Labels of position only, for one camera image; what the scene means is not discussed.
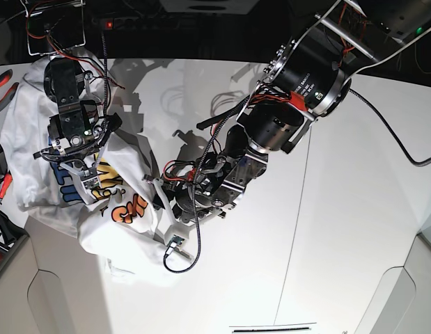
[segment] orange print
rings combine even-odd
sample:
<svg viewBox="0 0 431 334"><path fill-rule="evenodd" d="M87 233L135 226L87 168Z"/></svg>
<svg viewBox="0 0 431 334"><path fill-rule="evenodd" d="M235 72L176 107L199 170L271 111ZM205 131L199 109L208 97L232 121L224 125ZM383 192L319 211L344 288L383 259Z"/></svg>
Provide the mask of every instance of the orange print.
<svg viewBox="0 0 431 334"><path fill-rule="evenodd" d="M111 212L113 221L131 224L136 216L144 217L148 203L137 193L133 196L133 202L128 202L126 206L115 207Z"/></svg>

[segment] yellow print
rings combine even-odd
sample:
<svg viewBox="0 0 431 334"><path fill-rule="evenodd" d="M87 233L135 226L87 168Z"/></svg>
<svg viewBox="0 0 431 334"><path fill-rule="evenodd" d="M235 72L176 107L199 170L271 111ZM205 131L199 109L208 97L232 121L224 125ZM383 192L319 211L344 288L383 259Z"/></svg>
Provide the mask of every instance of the yellow print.
<svg viewBox="0 0 431 334"><path fill-rule="evenodd" d="M105 159L101 159L101 162L97 166L97 173L101 181L101 187L91 191L96 200L104 200L114 195L114 192L111 192L110 188L121 185L124 182L118 172L116 172Z"/></svg>

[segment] white table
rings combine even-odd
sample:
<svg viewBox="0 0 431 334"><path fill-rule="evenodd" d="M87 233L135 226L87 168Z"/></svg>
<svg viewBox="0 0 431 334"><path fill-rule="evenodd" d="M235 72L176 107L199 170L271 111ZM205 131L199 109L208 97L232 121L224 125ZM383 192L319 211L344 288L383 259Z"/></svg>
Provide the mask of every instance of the white table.
<svg viewBox="0 0 431 334"><path fill-rule="evenodd" d="M168 63L126 59L112 67L127 87L116 92L112 108L126 131L139 132L143 120L142 135L160 168L183 146L172 137L177 129L208 138L195 124L210 115L212 99L246 93L260 75L253 64ZM13 66L14 78L27 66ZM238 79L241 70L246 74ZM431 88L363 76L352 87L380 109L414 157L431 155ZM24 225L10 196L3 210ZM124 334L218 334L229 326L304 322L337 334L354 332L382 274L404 263L430 215L431 166L410 166L373 112L349 96L315 124L311 140L289 156L269 156L267 172L226 220L203 228L201 262L173 288L117 284L74 239L34 222L27 228L39 267L64 283L78 333L102 333L97 323L108 318L103 324ZM102 295L106 307L90 312Z"/></svg>

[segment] pliers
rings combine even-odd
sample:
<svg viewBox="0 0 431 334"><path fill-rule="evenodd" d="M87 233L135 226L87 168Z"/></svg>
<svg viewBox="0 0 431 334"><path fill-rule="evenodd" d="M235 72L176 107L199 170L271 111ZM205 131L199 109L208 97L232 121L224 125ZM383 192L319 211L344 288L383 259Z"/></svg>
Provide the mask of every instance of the pliers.
<svg viewBox="0 0 431 334"><path fill-rule="evenodd" d="M0 75L0 87L7 84L8 81L10 81L11 77L13 76L13 70L7 70L3 74ZM19 83L14 83L9 89L8 92L6 92L5 96L0 100L0 111L4 110L5 107L11 102L13 99L15 92L17 90L17 87L19 86Z"/></svg>

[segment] clothing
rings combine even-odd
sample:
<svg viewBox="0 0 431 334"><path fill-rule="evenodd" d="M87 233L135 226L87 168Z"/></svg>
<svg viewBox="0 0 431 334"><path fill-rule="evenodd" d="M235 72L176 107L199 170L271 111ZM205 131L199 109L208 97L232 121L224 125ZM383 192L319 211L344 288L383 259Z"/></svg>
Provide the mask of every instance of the clothing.
<svg viewBox="0 0 431 334"><path fill-rule="evenodd" d="M93 55L83 51L79 56ZM158 224L158 212L152 205L155 191L142 181L150 169L137 147L112 133L98 166L101 187L93 191L86 191L67 170L33 158L33 153L49 146L49 118L58 113L43 88L48 64L49 58L44 57L31 65L10 103L1 133L18 207L45 225L78 238L87 252L106 257L113 267L140 273L155 284L168 284L170 274L162 266L166 247L153 240ZM89 64L81 65L99 75ZM103 80L95 80L91 92L103 101ZM97 154L86 157L85 162L91 166L94 159ZM169 262L188 265L178 254L170 256Z"/></svg>

